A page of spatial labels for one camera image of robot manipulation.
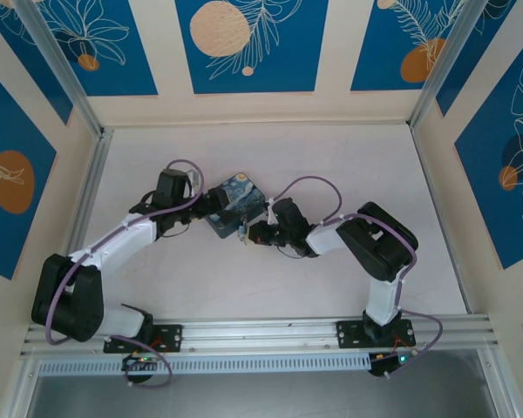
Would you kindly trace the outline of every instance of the wire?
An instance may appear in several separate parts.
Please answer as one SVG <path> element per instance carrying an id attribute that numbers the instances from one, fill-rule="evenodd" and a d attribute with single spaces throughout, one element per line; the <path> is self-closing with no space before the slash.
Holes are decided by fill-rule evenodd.
<path id="1" fill-rule="evenodd" d="M 417 253 L 415 252 L 415 250 L 411 246 L 411 244 L 409 244 L 409 242 L 400 233 L 395 231 L 391 226 L 387 225 L 383 221 L 381 221 L 379 219 L 376 219 L 376 218 L 374 218 L 372 216 L 364 215 L 363 213 L 350 213 L 348 215 L 341 216 L 339 218 L 335 218 L 335 219 L 329 220 L 329 221 L 325 222 L 323 224 L 323 226 L 329 226 L 329 225 L 335 224 L 336 222 L 343 222 L 344 220 L 356 219 L 356 218 L 365 219 L 365 220 L 367 220 L 369 222 L 372 222 L 372 223 L 374 223 L 374 224 L 376 224 L 378 226 L 381 226 L 385 231 L 387 231 L 394 238 L 396 238 L 407 249 L 407 251 L 411 255 L 411 262 L 401 272 L 401 274 L 399 274 L 399 279 L 398 279 L 398 284 L 397 284 L 397 292 L 396 292 L 396 295 L 395 295 L 395 307 L 399 310 L 399 312 L 401 312 L 403 314 L 420 316 L 421 318 L 425 318 L 427 320 L 433 320 L 434 322 L 436 322 L 438 324 L 438 334 L 436 335 L 436 337 L 434 337 L 434 339 L 432 341 L 430 341 L 430 343 L 426 347 L 424 347 L 422 350 L 420 350 L 417 355 L 412 357 L 412 359 L 407 361 L 402 367 L 399 367 L 398 369 L 392 371 L 391 373 L 388 373 L 385 377 L 387 377 L 389 379 L 392 375 L 398 373 L 399 370 L 407 367 L 409 364 L 412 364 L 412 362 L 414 362 L 415 360 L 420 358 L 422 355 L 424 355 L 428 351 L 430 351 L 431 348 L 434 347 L 434 345 L 442 337 L 442 334 L 444 333 L 444 325 L 442 324 L 442 321 L 439 320 L 438 318 L 436 318 L 435 316 L 432 316 L 432 315 L 429 315 L 429 314 L 426 314 L 426 313 L 407 311 L 407 310 L 401 309 L 399 307 L 399 301 L 401 300 L 401 291 L 403 290 L 404 277 L 417 264 Z"/>
<path id="2" fill-rule="evenodd" d="M 322 181 L 323 183 L 327 184 L 327 185 L 330 185 L 331 188 L 335 191 L 337 197 L 339 198 L 339 204 L 337 205 L 337 208 L 335 211 L 333 211 L 332 213 L 330 213 L 328 216 L 326 216 L 325 218 L 322 219 L 322 222 L 325 222 L 327 221 L 329 218 L 332 218 L 333 216 L 337 215 L 339 213 L 339 211 L 341 210 L 341 206 L 343 205 L 343 196 L 341 196 L 341 192 L 339 192 L 339 189 L 337 189 L 337 187 L 331 183 L 329 180 L 325 179 L 324 177 L 320 177 L 320 176 L 302 176 L 302 177 L 299 177 L 298 179 L 296 180 L 293 180 L 287 187 L 285 187 L 285 189 L 280 192 L 278 195 L 276 195 L 273 200 L 278 200 L 280 199 L 286 192 L 288 192 L 290 190 L 290 188 L 295 185 L 296 183 L 298 183 L 299 181 L 303 181 L 303 180 L 308 180 L 308 179 L 312 179 L 312 180 L 320 180 Z"/>
<path id="3" fill-rule="evenodd" d="M 62 296 L 62 292 L 64 291 L 66 285 L 70 281 L 70 279 L 73 276 L 73 274 L 80 268 L 80 266 L 87 259 L 89 259 L 89 257 L 91 257 L 91 255 L 93 255 L 95 252 L 97 252 L 97 250 L 100 247 L 102 247 L 108 241 L 110 241 L 111 239 L 116 237 L 119 233 L 122 233 L 123 231 L 125 231 L 128 226 L 133 226 L 135 224 L 138 224 L 139 222 L 141 222 L 144 219 L 149 219 L 149 218 L 154 217 L 154 216 L 166 215 L 168 213 L 181 211 L 182 209 L 186 209 L 187 207 L 193 205 L 200 198 L 201 194 L 203 193 L 203 189 L 205 187 L 205 179 L 203 177 L 203 172 L 201 171 L 201 169 L 194 162 L 189 161 L 187 159 L 175 159 L 174 161 L 171 161 L 166 166 L 166 168 L 169 168 L 171 165 L 175 165 L 177 163 L 189 164 L 198 172 L 198 174 L 200 175 L 200 190 L 198 191 L 198 193 L 192 199 L 188 200 L 188 202 L 183 204 L 183 205 L 171 207 L 169 209 L 163 209 L 163 210 L 160 210 L 160 211 L 157 211 L 157 212 L 148 213 L 147 215 L 143 215 L 143 216 L 140 216 L 140 217 L 138 217 L 136 219 L 132 219 L 130 222 L 128 222 L 127 226 L 120 226 L 117 229 L 115 229 L 114 231 L 112 231 L 111 233 L 109 233 L 100 242 L 98 242 L 97 244 L 92 246 L 88 253 L 85 253 L 83 256 L 81 256 L 81 258 L 78 261 L 76 261 L 74 263 L 74 265 L 71 267 L 71 269 L 68 271 L 68 273 L 64 276 L 64 278 L 62 279 L 62 281 L 58 285 L 58 289 L 54 293 L 54 296 L 52 297 L 51 307 L 49 308 L 49 313 L 46 315 L 46 322 L 44 323 L 44 337 L 46 338 L 46 340 L 47 340 L 47 342 L 49 344 L 51 344 L 52 346 L 57 346 L 59 344 L 65 343 L 66 341 L 68 341 L 70 339 L 70 337 L 64 337 L 64 338 L 62 338 L 60 340 L 53 340 L 52 339 L 52 335 L 51 335 L 52 319 L 54 318 L 54 312 L 56 311 L 56 307 L 58 305 L 58 301 L 60 300 L 60 297 Z"/>
<path id="4" fill-rule="evenodd" d="M 174 238 L 178 237 L 179 235 L 182 235 L 183 233 L 187 232 L 187 230 L 190 229 L 190 224 L 186 225 L 186 228 L 184 228 L 183 231 L 180 231 L 179 233 L 173 233 L 172 235 L 161 235 L 163 238 Z"/>
<path id="5" fill-rule="evenodd" d="M 293 259 L 293 260 L 300 260 L 300 259 L 303 259 L 304 256 L 302 257 L 294 257 L 292 255 L 288 255 L 287 253 L 285 253 L 279 246 L 276 247 L 277 248 L 277 251 L 279 253 L 281 253 L 282 255 L 284 255 L 285 257 L 289 257 L 290 259 Z"/>
<path id="6" fill-rule="evenodd" d="M 165 357 L 159 353 L 157 350 L 155 350 L 152 347 L 149 347 L 147 344 L 144 344 L 141 341 L 134 340 L 132 338 L 125 337 L 124 335 L 113 335 L 112 338 L 115 338 L 116 340 L 121 340 L 124 342 L 128 342 L 130 344 L 133 344 L 135 346 L 138 346 L 142 348 L 144 351 L 148 351 L 149 353 L 153 354 L 157 359 L 163 363 L 166 367 L 166 370 L 168 370 L 168 377 L 166 378 L 166 381 L 163 383 L 160 383 L 159 385 L 140 385 L 133 383 L 130 381 L 130 377 L 128 376 L 128 373 L 132 371 L 132 369 L 135 367 L 136 364 L 139 365 L 139 362 L 135 362 L 128 366 L 126 371 L 124 372 L 124 379 L 128 382 L 129 386 L 136 387 L 136 388 L 142 388 L 142 389 L 160 389 L 160 388 L 166 388 L 167 386 L 170 386 L 172 380 L 173 380 L 173 370 L 171 369 L 171 365 L 169 362 L 165 359 Z"/>

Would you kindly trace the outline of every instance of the white floor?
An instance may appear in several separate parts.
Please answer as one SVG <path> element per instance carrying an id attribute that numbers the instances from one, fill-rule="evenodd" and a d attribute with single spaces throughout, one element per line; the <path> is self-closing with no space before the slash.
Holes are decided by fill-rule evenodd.
<path id="1" fill-rule="evenodd" d="M 86 243 L 112 229 L 154 189 L 175 158 L 198 164 L 207 186 L 245 172 L 266 196 L 317 174 L 343 193 L 343 213 L 373 200 L 418 238 L 418 263 L 402 306 L 462 314 L 465 306 L 406 125 L 212 125 L 115 131 Z M 336 205 L 325 184 L 305 181 L 289 196 L 316 223 Z M 346 250 L 291 260 L 274 248 L 220 239 L 206 221 L 135 255 L 105 283 L 105 297 L 164 319 L 352 316 L 370 277 Z"/>

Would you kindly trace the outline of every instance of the black mounting bracket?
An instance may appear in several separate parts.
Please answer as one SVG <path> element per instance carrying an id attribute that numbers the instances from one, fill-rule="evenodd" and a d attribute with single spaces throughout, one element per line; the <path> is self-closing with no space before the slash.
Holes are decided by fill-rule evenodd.
<path id="1" fill-rule="evenodd" d="M 145 342 L 148 346 L 153 345 L 153 349 L 159 353 L 179 353 L 182 345 L 182 325 L 153 325 L 153 332 L 151 339 Z M 103 353 L 106 354 L 131 354 L 139 350 L 139 347 L 125 341 L 111 338 L 110 341 L 105 341 L 103 346 Z"/>
<path id="2" fill-rule="evenodd" d="M 336 330 L 339 348 L 394 348 L 396 340 L 402 340 L 410 347 L 417 345 L 417 339 L 410 320 L 397 320 L 379 342 L 371 339 L 364 330 L 364 325 L 363 320 L 338 321 Z"/>

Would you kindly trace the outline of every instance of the cream wall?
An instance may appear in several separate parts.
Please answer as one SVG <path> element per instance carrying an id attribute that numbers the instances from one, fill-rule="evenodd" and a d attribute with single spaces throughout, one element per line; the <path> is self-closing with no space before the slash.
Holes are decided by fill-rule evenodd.
<path id="1" fill-rule="evenodd" d="M 94 145 L 77 113 L 65 126 L 0 35 L 0 82 L 56 149 L 13 280 L 0 277 L 0 400 L 19 355 L 43 260 L 63 251 Z"/>
<path id="2" fill-rule="evenodd" d="M 502 269 L 454 148 L 459 134 L 522 48 L 523 0 L 519 0 L 446 117 L 434 104 L 416 133 L 471 305 L 490 315 L 523 395 L 523 260 Z"/>
<path id="3" fill-rule="evenodd" d="M 420 90 L 350 92 L 374 1 L 329 0 L 316 91 L 198 97 L 192 89 L 174 0 L 130 0 L 159 96 L 90 101 L 107 126 L 406 120 Z"/>

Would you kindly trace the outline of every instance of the painting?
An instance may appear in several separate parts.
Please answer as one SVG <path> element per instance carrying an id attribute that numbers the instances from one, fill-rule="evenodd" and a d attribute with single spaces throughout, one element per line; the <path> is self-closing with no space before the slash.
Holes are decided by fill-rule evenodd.
<path id="1" fill-rule="evenodd" d="M 0 275 L 11 280 L 56 151 L 0 84 Z"/>
<path id="2" fill-rule="evenodd" d="M 328 0 L 176 0 L 195 94 L 313 91 Z"/>
<path id="3" fill-rule="evenodd" d="M 467 38 L 463 49 L 436 95 L 436 101 L 442 115 L 445 116 L 452 107 L 455 98 L 471 76 L 474 67 L 479 63 L 498 29 L 504 23 L 515 1 L 488 0 L 479 20 L 474 25 L 471 35 Z"/>
<path id="4" fill-rule="evenodd" d="M 128 0 L 36 5 L 88 96 L 157 95 Z"/>
<path id="5" fill-rule="evenodd" d="M 466 1 L 375 0 L 350 89 L 420 89 Z"/>
<path id="6" fill-rule="evenodd" d="M 8 0 L 0 0 L 0 33 L 66 125 L 73 104 Z"/>
<path id="7" fill-rule="evenodd" d="M 504 268 L 523 259 L 523 50 L 455 143 Z"/>

